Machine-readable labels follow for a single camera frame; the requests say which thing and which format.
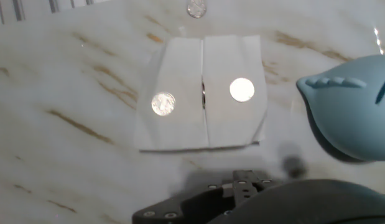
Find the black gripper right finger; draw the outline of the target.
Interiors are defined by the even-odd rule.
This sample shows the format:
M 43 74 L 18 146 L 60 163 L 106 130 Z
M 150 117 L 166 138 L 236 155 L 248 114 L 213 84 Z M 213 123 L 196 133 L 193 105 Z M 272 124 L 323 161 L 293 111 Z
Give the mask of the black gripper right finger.
M 263 190 L 278 185 L 278 180 L 273 179 L 260 170 L 234 170 L 233 193 L 236 206 L 252 198 Z

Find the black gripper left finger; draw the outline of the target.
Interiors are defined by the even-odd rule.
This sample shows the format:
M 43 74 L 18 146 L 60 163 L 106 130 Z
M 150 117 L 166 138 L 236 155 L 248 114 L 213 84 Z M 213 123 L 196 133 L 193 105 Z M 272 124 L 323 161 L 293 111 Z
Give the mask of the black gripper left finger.
M 234 208 L 231 187 L 209 184 L 135 212 L 132 224 L 205 224 Z

